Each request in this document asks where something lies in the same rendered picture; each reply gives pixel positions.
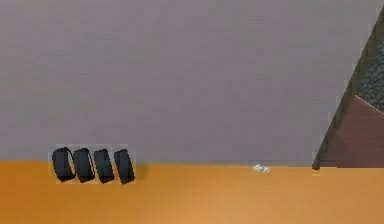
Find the dark olive door frame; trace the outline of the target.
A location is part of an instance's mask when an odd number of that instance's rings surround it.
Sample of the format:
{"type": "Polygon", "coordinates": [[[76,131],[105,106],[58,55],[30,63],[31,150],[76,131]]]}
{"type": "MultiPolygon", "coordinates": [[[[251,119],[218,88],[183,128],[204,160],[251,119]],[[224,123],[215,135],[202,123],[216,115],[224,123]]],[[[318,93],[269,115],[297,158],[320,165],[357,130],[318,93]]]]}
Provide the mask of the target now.
{"type": "Polygon", "coordinates": [[[322,163],[325,161],[325,156],[330,148],[333,138],[336,136],[336,133],[342,124],[351,100],[358,92],[361,82],[368,70],[369,63],[376,54],[382,35],[384,35],[384,5],[377,11],[377,20],[372,26],[372,30],[369,32],[369,38],[364,44],[364,48],[361,50],[361,56],[354,67],[353,74],[346,85],[344,94],[318,148],[316,157],[313,159],[313,170],[319,170],[322,163]]]}

